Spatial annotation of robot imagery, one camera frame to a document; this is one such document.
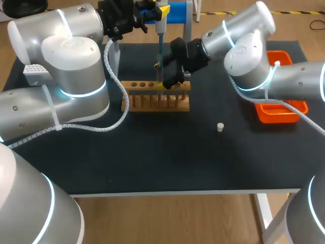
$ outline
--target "wooden floor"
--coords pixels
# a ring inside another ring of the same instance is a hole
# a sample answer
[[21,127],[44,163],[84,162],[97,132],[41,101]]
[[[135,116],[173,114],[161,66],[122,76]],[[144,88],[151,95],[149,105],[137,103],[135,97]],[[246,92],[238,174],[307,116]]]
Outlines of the wooden floor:
[[[49,8],[62,8],[84,0],[50,0]],[[97,0],[90,0],[96,6]],[[240,11],[253,0],[203,0],[202,12]],[[273,11],[324,11],[323,0],[265,0]],[[193,24],[193,38],[220,24],[229,16],[201,16]],[[310,61],[325,60],[325,30],[310,30],[309,23],[324,15],[274,15],[276,33],[270,40],[299,40]],[[6,23],[0,23],[0,90],[10,72],[15,54]],[[182,26],[168,26],[165,41],[182,35]],[[157,42],[152,26],[125,35],[123,42]],[[285,194],[269,194],[272,214],[281,207]],[[85,217],[84,244],[231,243],[261,242],[261,233],[250,195],[155,196],[77,199]],[[285,236],[278,244],[287,243]]]

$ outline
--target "wooden peg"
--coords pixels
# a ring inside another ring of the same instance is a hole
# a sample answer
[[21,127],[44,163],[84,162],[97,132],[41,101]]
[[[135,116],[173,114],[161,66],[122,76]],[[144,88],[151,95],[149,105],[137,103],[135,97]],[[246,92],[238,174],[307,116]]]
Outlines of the wooden peg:
[[133,104],[133,107],[135,108],[136,107],[136,95],[132,95],[132,104]]
[[143,103],[144,103],[144,96],[141,95],[141,107],[143,107]]
[[158,107],[160,107],[161,94],[158,94]]
[[186,98],[186,91],[183,91],[182,100],[185,100],[185,98]]
[[167,97],[167,107],[169,108],[171,97],[169,95],[166,95],[166,97]]
[[175,107],[178,105],[178,95],[175,96]]
[[149,107],[150,108],[152,107],[152,100],[153,100],[153,97],[152,97],[152,95],[150,95],[150,97],[149,97]]

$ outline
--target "small white cap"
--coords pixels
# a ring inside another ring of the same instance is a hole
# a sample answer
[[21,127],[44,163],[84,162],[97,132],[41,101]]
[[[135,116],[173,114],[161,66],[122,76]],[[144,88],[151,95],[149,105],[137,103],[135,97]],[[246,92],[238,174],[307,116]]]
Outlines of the small white cap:
[[223,123],[218,123],[217,124],[217,130],[218,132],[221,132],[223,130],[224,124]]

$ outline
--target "yellow black warning tape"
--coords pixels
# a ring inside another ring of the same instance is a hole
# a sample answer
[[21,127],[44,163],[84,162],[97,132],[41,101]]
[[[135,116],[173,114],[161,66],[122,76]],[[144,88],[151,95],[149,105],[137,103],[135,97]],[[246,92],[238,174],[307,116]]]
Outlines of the yellow black warning tape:
[[[271,11],[272,14],[325,14],[325,11]],[[201,15],[235,15],[238,11],[202,12]]]

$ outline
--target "glowing blue ring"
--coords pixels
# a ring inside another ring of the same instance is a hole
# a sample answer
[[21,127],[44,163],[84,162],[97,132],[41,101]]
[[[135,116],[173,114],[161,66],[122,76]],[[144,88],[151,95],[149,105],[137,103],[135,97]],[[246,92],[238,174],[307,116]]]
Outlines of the glowing blue ring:
[[69,33],[68,37],[71,38],[72,37],[72,32],[71,32],[71,29],[69,27],[68,21],[67,21],[65,15],[64,15],[64,12],[61,9],[57,9],[56,11],[59,13],[59,15],[60,15],[60,17],[61,17],[61,19],[63,21],[64,27],[66,28],[66,30]]
[[243,89],[243,88],[240,88],[240,87],[238,87],[238,89],[243,90],[243,91],[245,91],[245,92],[249,92],[249,91],[252,91],[252,90],[259,89],[259,88],[261,88],[263,85],[265,85],[266,83],[268,83],[270,80],[272,80],[273,75],[274,75],[274,72],[272,72],[272,67],[270,67],[270,72],[269,72],[268,76],[266,77],[265,81],[263,81],[263,83],[261,83],[261,84],[258,85],[257,87],[250,88],[250,89]]
[[323,68],[320,72],[320,78],[319,78],[319,88],[320,88],[320,96],[325,102],[325,96],[324,96],[324,73],[325,73],[325,64],[323,65]]
[[311,189],[311,184],[313,183],[314,178],[315,178],[315,176],[313,177],[313,179],[311,179],[311,181],[309,183],[309,187],[308,187],[308,203],[309,203],[309,208],[310,208],[311,214],[313,215],[317,226],[320,228],[320,230],[325,235],[325,229],[324,229],[323,225],[321,225],[319,219],[317,218],[316,213],[315,213],[314,208],[313,208],[313,205],[311,203],[310,189]]
[[66,96],[68,96],[68,97],[71,97],[71,98],[84,98],[84,97],[89,97],[89,96],[91,96],[91,95],[94,95],[94,94],[96,94],[96,93],[99,93],[102,89],[104,89],[105,85],[106,85],[106,81],[105,81],[104,84],[103,84],[100,88],[98,88],[97,90],[94,90],[94,91],[92,91],[92,92],[90,92],[90,93],[86,93],[86,94],[80,94],[80,95],[69,94],[69,93],[66,93],[65,91],[63,91],[62,89],[61,89],[61,92],[62,92],[64,95],[66,95]]
[[32,242],[32,244],[37,244],[41,240],[41,238],[43,237],[47,227],[50,224],[50,221],[51,221],[51,218],[52,218],[52,215],[53,215],[53,211],[54,211],[54,202],[55,202],[54,187],[53,187],[53,184],[50,181],[50,179],[46,175],[44,175],[44,174],[42,174],[42,175],[46,178],[47,182],[49,182],[49,185],[50,185],[50,188],[51,188],[51,205],[50,205],[49,214],[48,214],[47,219],[46,219],[46,221],[44,223],[44,226],[41,229],[41,232],[39,233],[39,235],[36,237],[36,239]]
[[230,42],[231,46],[234,47],[235,46],[235,43],[232,41],[232,38],[227,30],[227,27],[225,25],[225,21],[223,20],[222,21],[222,27],[223,27],[223,30],[224,30],[224,33],[226,35],[226,37],[228,38],[228,41]]

